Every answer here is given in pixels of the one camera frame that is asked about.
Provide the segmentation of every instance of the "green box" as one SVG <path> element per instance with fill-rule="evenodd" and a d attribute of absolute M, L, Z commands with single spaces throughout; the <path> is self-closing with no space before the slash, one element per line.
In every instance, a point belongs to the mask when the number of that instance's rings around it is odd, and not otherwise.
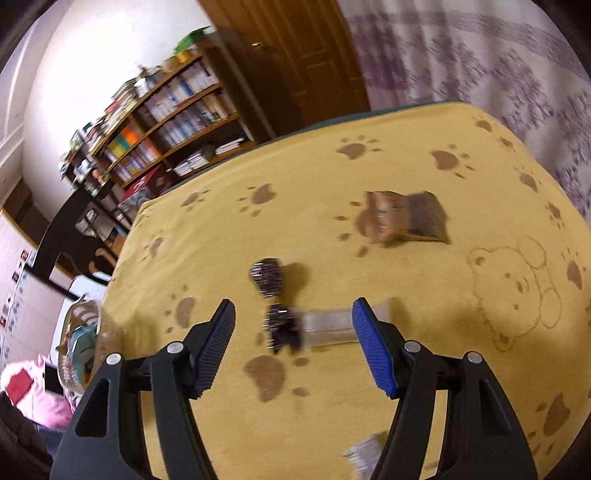
<path fill-rule="evenodd" d="M 198 30 L 193 30 L 189 35 L 184 37 L 180 42 L 178 42 L 177 46 L 174 48 L 174 54 L 183 51 L 185 48 L 189 48 L 195 42 L 201 40 L 202 38 L 207 37 L 205 33 L 205 29 L 207 27 L 199 28 Z"/>

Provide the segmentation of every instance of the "blue gripper pad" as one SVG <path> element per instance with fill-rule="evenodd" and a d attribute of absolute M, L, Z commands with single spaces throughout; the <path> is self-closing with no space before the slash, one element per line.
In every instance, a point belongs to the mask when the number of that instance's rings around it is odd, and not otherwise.
<path fill-rule="evenodd" d="M 394 362 L 386 345 L 378 332 L 376 323 L 379 321 L 371 308 L 361 300 L 353 302 L 353 328 L 363 349 L 375 384 L 393 397 L 398 389 L 394 378 Z"/>

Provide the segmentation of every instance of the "yellow tablecloth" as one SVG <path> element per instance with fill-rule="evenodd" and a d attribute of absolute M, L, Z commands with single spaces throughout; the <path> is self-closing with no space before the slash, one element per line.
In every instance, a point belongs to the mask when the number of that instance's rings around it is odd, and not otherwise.
<path fill-rule="evenodd" d="M 370 244 L 355 226 L 367 190 L 434 193 L 450 243 Z M 353 478 L 343 452 L 388 430 L 395 402 L 357 343 L 269 355 L 267 303 L 248 275 L 264 257 L 285 265 L 288 306 L 389 299 L 406 338 L 441 355 L 481 352 L 540 476 L 589 414 L 589 230 L 521 142 L 476 108 L 424 106 L 295 135 L 147 203 L 103 302 L 128 358 L 184 338 L 221 299 L 236 304 L 213 388 L 193 407 L 220 478 Z M 444 402 L 423 476 L 439 457 Z M 144 411 L 152 468 L 165 476 Z"/>

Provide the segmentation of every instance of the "floral curtain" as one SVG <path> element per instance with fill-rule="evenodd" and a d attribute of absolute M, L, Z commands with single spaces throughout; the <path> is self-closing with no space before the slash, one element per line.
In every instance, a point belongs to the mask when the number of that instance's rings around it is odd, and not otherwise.
<path fill-rule="evenodd" d="M 372 109 L 462 100 L 503 122 L 591 225 L 591 80 L 530 0 L 338 0 Z"/>

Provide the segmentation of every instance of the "chair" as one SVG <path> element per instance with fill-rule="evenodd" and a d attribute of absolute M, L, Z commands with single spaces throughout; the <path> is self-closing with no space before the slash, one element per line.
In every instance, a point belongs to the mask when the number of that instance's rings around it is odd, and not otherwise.
<path fill-rule="evenodd" d="M 25 271 L 45 285 L 72 300 L 77 300 L 78 297 L 50 280 L 51 272 L 56 266 L 60 254 L 70 259 L 85 277 L 105 286 L 108 284 L 107 281 L 95 277 L 90 272 L 90 263 L 94 262 L 98 270 L 112 275 L 113 265 L 105 257 L 97 255 L 96 251 L 104 249 L 115 261 L 118 259 L 117 255 L 100 238 L 84 235 L 76 228 L 76 224 L 85 214 L 87 207 L 88 195 L 83 190 L 76 190 L 66 200 L 47 228 L 33 265 L 25 265 L 24 267 Z"/>

